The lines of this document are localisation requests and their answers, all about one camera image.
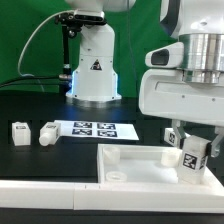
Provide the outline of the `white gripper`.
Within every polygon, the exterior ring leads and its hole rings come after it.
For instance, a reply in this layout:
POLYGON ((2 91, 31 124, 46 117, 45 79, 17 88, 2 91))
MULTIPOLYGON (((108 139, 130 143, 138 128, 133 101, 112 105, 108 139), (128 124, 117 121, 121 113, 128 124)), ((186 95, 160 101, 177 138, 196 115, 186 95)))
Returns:
POLYGON ((179 149, 186 139, 186 122, 219 126, 211 142, 211 156, 219 156, 224 140, 224 76, 218 84, 186 83, 181 71, 149 69, 141 80, 139 108, 144 115, 174 119, 179 149))

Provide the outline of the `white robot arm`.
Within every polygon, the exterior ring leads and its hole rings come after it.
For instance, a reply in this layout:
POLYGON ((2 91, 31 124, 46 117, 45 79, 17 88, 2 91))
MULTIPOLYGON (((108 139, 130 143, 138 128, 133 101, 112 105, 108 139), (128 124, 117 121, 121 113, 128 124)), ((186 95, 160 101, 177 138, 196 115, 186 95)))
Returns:
MULTIPOLYGON (((65 1, 81 26, 79 65, 67 99, 84 105, 118 100, 115 34, 105 13, 126 11, 136 0, 65 1)), ((180 146, 186 143, 185 123, 213 126, 217 137, 210 149, 216 157, 224 140, 224 0, 161 0, 160 24, 177 42, 146 55, 140 111, 170 119, 180 146)))

